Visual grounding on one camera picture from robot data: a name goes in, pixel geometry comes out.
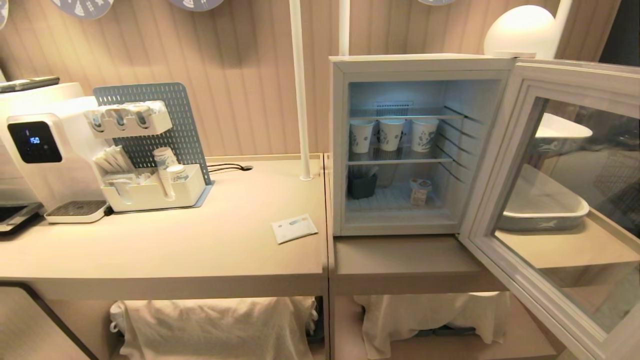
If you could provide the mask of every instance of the white cloth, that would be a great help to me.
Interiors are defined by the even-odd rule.
[[[131,360],[311,360],[313,297],[118,301],[111,319]]]
[[[365,308],[362,337],[369,359],[391,356],[391,341],[443,325],[475,327],[490,344],[502,342],[509,314],[509,293],[355,296]]]

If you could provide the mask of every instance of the mini fridge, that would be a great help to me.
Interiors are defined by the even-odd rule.
[[[508,113],[507,107],[522,101],[528,74],[546,69],[556,74],[549,80],[557,81],[578,77],[575,69],[625,71],[575,61],[471,54],[330,59],[336,236],[460,233],[478,214],[478,202],[472,199],[485,191],[479,181],[496,165],[509,127],[529,121],[529,116]],[[530,126],[543,114],[532,114]],[[547,116],[549,122],[556,126]],[[558,146],[546,145],[550,150]]]

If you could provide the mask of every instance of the fridge door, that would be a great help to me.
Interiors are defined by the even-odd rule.
[[[332,58],[333,233],[458,233],[514,63]]]
[[[640,69],[519,61],[460,240],[581,359],[640,353]]]

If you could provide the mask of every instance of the beige wall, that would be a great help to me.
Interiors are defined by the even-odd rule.
[[[555,14],[558,2],[352,0],[351,54],[481,53],[484,34],[508,9],[537,4]],[[194,13],[165,0],[116,0],[102,18],[79,20],[51,0],[12,1],[0,31],[0,66],[9,80],[55,74],[86,93],[180,81],[206,155],[298,152],[288,3],[225,0]],[[301,3],[309,144],[321,152],[328,149],[327,56],[337,54],[338,0]],[[559,57],[597,60],[619,0],[573,3]]]

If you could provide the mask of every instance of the beige countertop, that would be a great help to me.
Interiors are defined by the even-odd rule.
[[[315,295],[326,287],[323,161],[301,181],[292,156],[245,160],[214,174],[201,208],[46,221],[0,242],[0,280],[49,298],[189,299]],[[278,245],[271,223],[308,213],[319,233]]]

